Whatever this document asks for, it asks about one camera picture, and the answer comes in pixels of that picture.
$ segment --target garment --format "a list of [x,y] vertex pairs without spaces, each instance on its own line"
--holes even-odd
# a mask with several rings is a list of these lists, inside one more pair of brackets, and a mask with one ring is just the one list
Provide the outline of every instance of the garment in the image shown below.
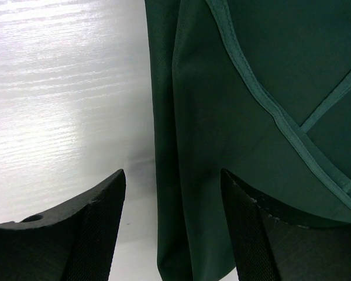
[[233,268],[221,168],[351,223],[351,0],[146,0],[146,10],[163,280]]

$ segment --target green fabric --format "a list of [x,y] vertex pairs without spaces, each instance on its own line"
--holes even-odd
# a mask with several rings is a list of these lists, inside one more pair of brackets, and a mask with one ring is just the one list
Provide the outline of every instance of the green fabric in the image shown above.
[[233,268],[221,168],[351,223],[351,0],[146,0],[146,10],[163,280]]

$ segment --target white wood grain surface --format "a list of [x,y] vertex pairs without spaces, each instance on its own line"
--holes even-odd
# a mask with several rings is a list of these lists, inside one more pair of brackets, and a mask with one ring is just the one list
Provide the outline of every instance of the white wood grain surface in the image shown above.
[[160,280],[144,1],[0,0],[0,222],[121,167],[128,189],[111,279]]

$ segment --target screw hole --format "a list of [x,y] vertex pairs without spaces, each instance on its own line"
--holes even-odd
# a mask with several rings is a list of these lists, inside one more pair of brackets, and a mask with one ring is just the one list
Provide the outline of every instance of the screw hole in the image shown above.
[[38,221],[38,220],[41,220],[42,218],[43,218],[42,215],[32,215],[28,218],[25,218],[22,222]]

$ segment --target green trim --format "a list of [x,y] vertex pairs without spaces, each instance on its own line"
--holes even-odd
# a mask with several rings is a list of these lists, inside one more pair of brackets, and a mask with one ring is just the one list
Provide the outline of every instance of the green trim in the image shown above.
[[315,111],[304,121],[301,128],[304,132],[308,132],[317,121],[339,100],[341,100],[351,90],[351,71],[346,77],[335,87],[335,89],[320,103]]
[[313,172],[325,187],[333,192],[341,202],[351,209],[351,179],[336,168],[312,143],[276,100],[271,95],[265,93],[265,90],[255,77],[239,46],[227,1],[206,0],[206,2],[217,22],[225,49],[252,96],[273,117],[281,133],[297,151],[310,171]]

